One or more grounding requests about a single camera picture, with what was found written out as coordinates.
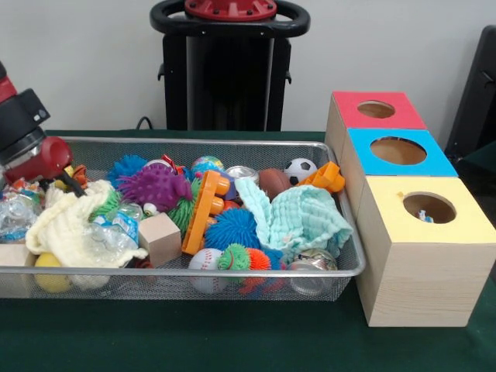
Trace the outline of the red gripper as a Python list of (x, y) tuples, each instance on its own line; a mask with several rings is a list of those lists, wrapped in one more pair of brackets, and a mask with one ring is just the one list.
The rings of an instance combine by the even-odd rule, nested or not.
[(40, 187), (47, 191), (51, 179), (60, 176), (77, 197), (85, 196), (82, 186), (64, 169), (71, 164), (73, 154), (67, 143), (57, 136), (48, 136), (40, 144), (25, 152), (3, 167), (3, 176), (8, 183), (19, 179), (28, 182), (39, 181)]

